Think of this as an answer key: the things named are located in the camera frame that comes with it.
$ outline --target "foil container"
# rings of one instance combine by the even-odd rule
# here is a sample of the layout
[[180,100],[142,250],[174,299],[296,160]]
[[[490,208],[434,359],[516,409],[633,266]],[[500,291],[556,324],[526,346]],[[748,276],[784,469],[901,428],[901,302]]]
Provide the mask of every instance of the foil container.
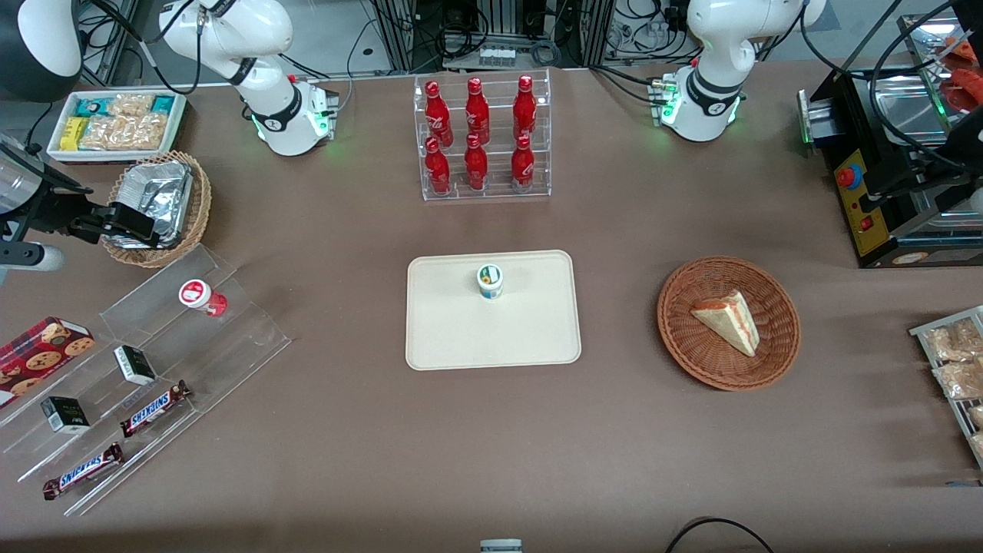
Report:
[[[160,235],[157,249],[170,249],[181,242],[194,180],[194,171],[181,161],[134,165],[123,175],[116,201],[152,218]],[[149,248],[126,236],[107,236],[106,241],[125,250]]]

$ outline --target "emergency stop button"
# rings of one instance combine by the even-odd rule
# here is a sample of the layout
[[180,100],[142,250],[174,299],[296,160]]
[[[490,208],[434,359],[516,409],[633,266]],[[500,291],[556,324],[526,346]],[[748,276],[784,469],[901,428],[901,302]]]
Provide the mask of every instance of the emergency stop button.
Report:
[[846,190],[855,190],[856,187],[860,186],[862,178],[863,171],[856,163],[837,171],[837,184]]

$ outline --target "coca-cola bottle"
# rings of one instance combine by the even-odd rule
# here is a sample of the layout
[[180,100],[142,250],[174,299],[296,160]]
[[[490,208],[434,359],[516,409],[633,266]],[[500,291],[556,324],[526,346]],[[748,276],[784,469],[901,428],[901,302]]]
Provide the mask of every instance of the coca-cola bottle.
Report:
[[519,94],[512,104],[512,134],[518,140],[522,135],[533,136],[536,130],[536,97],[533,96],[533,78],[519,77]]
[[450,165],[447,163],[447,157],[440,151],[440,142],[436,137],[427,137],[424,144],[427,147],[424,164],[427,166],[431,188],[434,189],[434,194],[446,196],[450,194]]
[[522,135],[515,141],[512,153],[512,189],[525,194],[533,187],[533,163],[536,159],[529,150],[529,135]]
[[464,164],[468,168],[468,186],[472,190],[485,190],[489,179],[489,157],[482,148],[478,133],[468,135],[468,150],[464,153]]
[[424,90],[427,92],[427,126],[440,140],[440,145],[449,148],[454,144],[454,133],[450,130],[450,110],[440,97],[440,86],[436,81],[427,81]]
[[489,101],[482,92],[482,80],[468,79],[468,103],[464,106],[468,117],[468,132],[478,135],[482,144],[492,139],[492,123],[489,117]]

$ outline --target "brown wicker basket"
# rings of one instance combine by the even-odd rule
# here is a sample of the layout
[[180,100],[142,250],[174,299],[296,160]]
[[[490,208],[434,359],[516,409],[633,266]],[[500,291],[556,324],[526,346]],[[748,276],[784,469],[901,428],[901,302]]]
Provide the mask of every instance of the brown wicker basket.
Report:
[[[208,182],[208,175],[204,174],[202,166],[193,157],[181,152],[155,155],[138,161],[137,164],[164,161],[182,161],[195,172],[195,180],[191,185],[191,198],[188,199],[188,214],[185,215],[184,237],[177,247],[170,250],[124,250],[103,240],[102,245],[116,261],[147,269],[158,269],[185,255],[202,241],[204,228],[208,225],[208,210],[211,208],[211,184]],[[116,186],[113,186],[112,192],[109,193],[110,202],[116,199],[122,183],[121,174],[116,179]]]
[[[731,346],[694,317],[697,302],[740,290],[761,343],[754,357]],[[663,285],[656,308],[665,347],[683,369],[721,390],[758,390],[774,384],[798,355],[798,313],[781,285],[742,259],[707,257],[675,270]]]

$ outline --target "yellow panel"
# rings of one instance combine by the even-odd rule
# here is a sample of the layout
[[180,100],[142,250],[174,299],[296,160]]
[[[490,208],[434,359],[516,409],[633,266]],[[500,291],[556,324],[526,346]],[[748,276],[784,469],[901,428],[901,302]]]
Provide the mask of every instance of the yellow panel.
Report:
[[[867,172],[867,166],[864,165],[863,157],[860,156],[860,150],[858,150],[837,167],[837,170],[833,172],[834,180],[836,180],[836,175],[840,169],[853,164],[859,165],[864,173]],[[856,244],[857,252],[860,255],[869,254],[891,238],[888,233],[888,225],[884,222],[884,216],[881,215],[881,208],[877,208],[869,214],[860,210],[860,198],[867,195],[867,183],[865,181],[861,180],[860,186],[853,190],[846,190],[841,186],[837,186],[837,189],[839,190],[839,200],[843,203],[843,210],[846,212],[846,220],[849,221],[853,243]],[[871,218],[874,225],[867,230],[861,230],[860,221],[866,216]]]

